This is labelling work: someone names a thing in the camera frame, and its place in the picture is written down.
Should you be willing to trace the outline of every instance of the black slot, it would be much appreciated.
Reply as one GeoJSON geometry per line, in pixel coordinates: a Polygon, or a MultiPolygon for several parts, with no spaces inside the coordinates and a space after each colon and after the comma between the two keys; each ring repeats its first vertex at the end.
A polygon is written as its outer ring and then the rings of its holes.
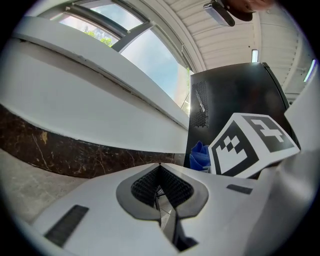
{"type": "Polygon", "coordinates": [[[250,195],[252,192],[252,188],[245,187],[245,186],[238,186],[238,185],[234,185],[234,184],[230,184],[230,185],[226,186],[226,188],[233,190],[233,191],[243,193],[243,194],[247,194],[247,195],[250,195]]]}
{"type": "Polygon", "coordinates": [[[63,247],[88,210],[88,207],[74,205],[61,219],[58,220],[58,222],[44,235],[44,237],[57,246],[63,247]]]}

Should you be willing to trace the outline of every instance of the white wall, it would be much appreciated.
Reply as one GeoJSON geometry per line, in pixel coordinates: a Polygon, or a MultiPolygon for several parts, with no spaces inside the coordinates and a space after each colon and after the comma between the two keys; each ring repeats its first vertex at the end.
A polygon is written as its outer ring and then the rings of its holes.
{"type": "Polygon", "coordinates": [[[320,71],[317,65],[299,97],[284,114],[303,151],[320,149],[319,99],[320,71]]]}
{"type": "Polygon", "coordinates": [[[0,103],[38,127],[106,146],[185,152],[186,129],[72,59],[11,39],[1,64],[0,103]]]}

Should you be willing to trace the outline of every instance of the black mesh vent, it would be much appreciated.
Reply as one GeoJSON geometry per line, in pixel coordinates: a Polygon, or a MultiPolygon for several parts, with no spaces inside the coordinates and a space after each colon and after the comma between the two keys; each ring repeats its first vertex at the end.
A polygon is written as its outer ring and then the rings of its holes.
{"type": "Polygon", "coordinates": [[[193,127],[209,127],[207,83],[205,81],[192,85],[190,124],[193,127]]]}
{"type": "Polygon", "coordinates": [[[131,186],[131,192],[136,199],[153,207],[159,186],[174,208],[194,193],[194,188],[189,183],[161,166],[136,180],[131,186]]]}
{"type": "Polygon", "coordinates": [[[170,204],[176,208],[187,201],[194,193],[194,188],[183,179],[160,166],[160,183],[170,204]]]}
{"type": "Polygon", "coordinates": [[[157,178],[158,169],[148,172],[146,175],[136,180],[131,186],[133,196],[139,201],[151,207],[155,204],[156,192],[159,186],[157,178]]]}

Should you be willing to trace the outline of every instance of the white ceiling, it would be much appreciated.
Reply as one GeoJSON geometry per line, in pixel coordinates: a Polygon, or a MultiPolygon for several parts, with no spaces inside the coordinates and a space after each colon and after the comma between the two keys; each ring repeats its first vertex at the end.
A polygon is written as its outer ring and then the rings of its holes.
{"type": "MultiPolygon", "coordinates": [[[[154,10],[165,20],[169,9],[180,19],[180,24],[185,26],[182,29],[187,30],[197,47],[194,50],[200,53],[198,57],[205,66],[202,70],[250,62],[252,49],[258,49],[258,61],[270,66],[285,93],[294,100],[306,85],[303,80],[314,56],[286,12],[274,6],[270,10],[254,13],[251,22],[235,18],[235,26],[227,27],[219,25],[203,10],[207,2],[145,1],[151,8],[156,7],[154,10]]],[[[173,24],[171,27],[179,35],[177,26],[173,24]]]]}

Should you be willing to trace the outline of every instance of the window frame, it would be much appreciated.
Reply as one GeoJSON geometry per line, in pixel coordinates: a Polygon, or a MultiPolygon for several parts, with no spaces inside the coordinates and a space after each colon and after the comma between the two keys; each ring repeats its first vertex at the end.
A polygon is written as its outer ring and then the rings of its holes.
{"type": "Polygon", "coordinates": [[[112,49],[118,53],[122,53],[136,38],[142,35],[149,29],[162,41],[162,43],[171,52],[173,57],[176,59],[177,63],[185,68],[189,68],[191,71],[194,70],[194,65],[192,64],[191,58],[186,51],[184,45],[177,38],[172,29],[162,20],[152,9],[150,9],[143,2],[132,1],[133,4],[128,4],[122,0],[78,0],[69,1],[57,5],[40,15],[38,17],[46,18],[52,20],[58,15],[64,17],[64,14],[73,16],[80,19],[86,23],[89,23],[102,31],[110,34],[111,36],[119,39],[116,43],[112,45],[112,49]],[[103,6],[103,2],[110,2],[111,4],[116,4],[123,8],[138,20],[142,24],[132,28],[131,30],[126,30],[124,27],[120,26],[115,21],[110,18],[95,12],[89,8],[103,6]],[[146,18],[143,13],[150,14],[152,21],[146,18]]]}

